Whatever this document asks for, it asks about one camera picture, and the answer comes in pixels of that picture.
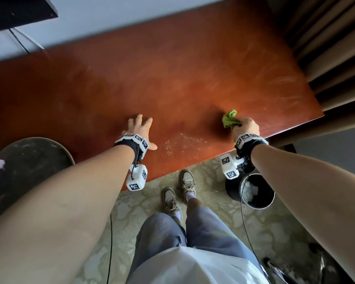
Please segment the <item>curtain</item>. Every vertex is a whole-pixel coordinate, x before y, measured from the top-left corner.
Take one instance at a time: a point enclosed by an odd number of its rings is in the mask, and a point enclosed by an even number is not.
[[[277,147],[355,127],[355,0],[301,0],[287,10],[284,37],[325,116],[269,138]]]

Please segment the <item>green cloth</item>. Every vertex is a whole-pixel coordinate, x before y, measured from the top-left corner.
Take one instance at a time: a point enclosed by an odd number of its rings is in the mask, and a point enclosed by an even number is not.
[[[231,131],[233,131],[233,127],[236,124],[239,124],[239,121],[236,120],[234,117],[237,114],[236,110],[231,110],[227,114],[224,114],[222,117],[222,123],[224,124],[224,128],[231,128]]]

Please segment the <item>smudge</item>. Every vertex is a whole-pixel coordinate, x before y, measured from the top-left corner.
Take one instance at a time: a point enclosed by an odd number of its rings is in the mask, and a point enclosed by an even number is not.
[[[5,160],[0,159],[0,169],[4,169]]]

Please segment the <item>patterned carpet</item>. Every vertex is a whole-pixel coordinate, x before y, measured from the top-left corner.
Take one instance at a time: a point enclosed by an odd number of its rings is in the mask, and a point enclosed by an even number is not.
[[[232,200],[225,191],[225,176],[217,159],[190,168],[196,179],[197,197],[213,210],[248,247],[243,227],[240,202]],[[162,211],[161,191],[178,187],[179,172],[148,182],[139,192],[124,191],[112,210],[113,251],[109,283],[124,283],[134,254],[135,238],[143,222],[155,212]],[[183,209],[185,226],[186,207]],[[319,259],[310,252],[312,237],[276,197],[264,210],[243,206],[247,232],[257,258],[269,257],[289,272],[298,283],[317,283]],[[110,257],[110,220],[100,241],[85,262],[73,284],[105,284]],[[282,283],[275,275],[272,280]]]

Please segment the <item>beige sneaker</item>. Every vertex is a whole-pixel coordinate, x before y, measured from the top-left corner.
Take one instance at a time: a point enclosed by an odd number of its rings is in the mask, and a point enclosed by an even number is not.
[[[192,192],[196,196],[196,183],[194,182],[193,174],[188,170],[184,169],[180,173],[181,189],[183,191],[183,201],[187,204],[185,196],[187,193]]]
[[[175,191],[172,188],[166,187],[162,191],[162,202],[164,204],[166,214],[174,216],[174,212],[180,211],[180,214],[182,215],[182,212],[178,207]]]

